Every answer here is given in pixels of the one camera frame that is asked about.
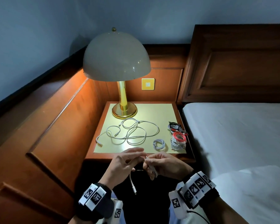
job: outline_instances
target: bed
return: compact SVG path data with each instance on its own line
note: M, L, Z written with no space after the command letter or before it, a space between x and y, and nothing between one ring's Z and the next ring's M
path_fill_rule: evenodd
M177 101L220 196L280 223L280 24L195 26Z

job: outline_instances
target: lamp shade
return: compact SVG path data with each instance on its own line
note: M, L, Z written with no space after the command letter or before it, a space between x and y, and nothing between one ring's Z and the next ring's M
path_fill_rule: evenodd
M89 43L83 69L88 78L106 82L137 79L151 71L149 56L141 42L118 31L100 34Z

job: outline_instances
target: lamp base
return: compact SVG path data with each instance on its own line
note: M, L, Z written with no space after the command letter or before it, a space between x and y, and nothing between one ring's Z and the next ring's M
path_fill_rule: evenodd
M134 105L131 102L127 103L127 110L126 111L122 111L120 109L120 104L116 104L114 105L114 107L112 108L112 114L114 117L118 118L118 119L127 119L127 118L131 118L134 115L136 115L137 113L137 107L136 105Z

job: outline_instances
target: wooden bedside table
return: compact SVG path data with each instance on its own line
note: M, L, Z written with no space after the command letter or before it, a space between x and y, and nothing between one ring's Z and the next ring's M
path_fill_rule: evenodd
M119 123L122 121L121 119L117 119L112 115L111 110L116 103L117 102L114 101L108 101L106 103L85 159L93 159L98 161L109 162L111 161L111 159L116 153L122 152L123 150L126 150L131 147L143 147L145 152L149 154L153 154L157 152L156 150L153 149L152 146L153 141L155 139L163 139L166 143L166 147L162 149L163 151L166 151L167 153L174 155L175 157L183 160L186 163L196 162L191 145L189 144L189 139L187 139L186 151L183 150L183 153L178 153L176 151L171 150L171 144L170 144L171 136L168 131L169 121L177 122L178 124L181 124L183 129L184 129L184 125L179 115L179 111L177 109L175 102L170 102L170 101L169 102L166 101L133 102L138 108L138 112L134 116L134 118L137 120L146 120L157 124L158 127L160 128L160 132L157 135L153 137L147 137L146 140L140 145L129 145L127 144L126 141L123 143L123 140L112 139L108 137L106 134L104 134L100 136L98 139L98 141L101 142L103 146L101 147L97 145L96 143L97 136L99 136L102 132L104 132L107 127L111 125L118 126ZM148 125L139 125L139 126L145 128L148 135L153 134L156 131L156 127L149 123ZM118 131L118 129L114 129L114 128L113 129L111 128L110 130L113 132L113 134L115 134ZM144 132L139 131L139 134L135 134L135 135L143 135L143 133Z

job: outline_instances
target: light switch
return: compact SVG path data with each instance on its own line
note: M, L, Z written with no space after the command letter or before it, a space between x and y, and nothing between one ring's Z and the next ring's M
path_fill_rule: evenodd
M142 90L154 90L155 79L142 79Z

